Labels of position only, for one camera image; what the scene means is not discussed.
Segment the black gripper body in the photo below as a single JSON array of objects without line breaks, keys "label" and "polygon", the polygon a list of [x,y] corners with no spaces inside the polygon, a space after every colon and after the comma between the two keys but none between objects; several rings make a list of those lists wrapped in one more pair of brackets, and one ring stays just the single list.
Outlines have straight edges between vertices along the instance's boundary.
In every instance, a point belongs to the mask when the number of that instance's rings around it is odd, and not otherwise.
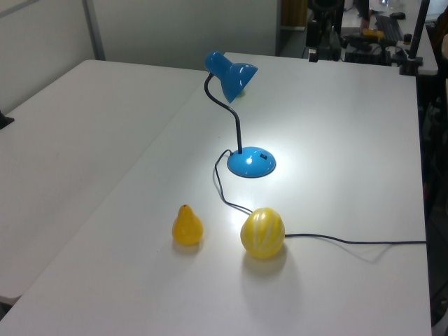
[{"label": "black gripper body", "polygon": [[306,28],[306,46],[311,49],[317,49],[319,46],[319,22],[311,20]]}]

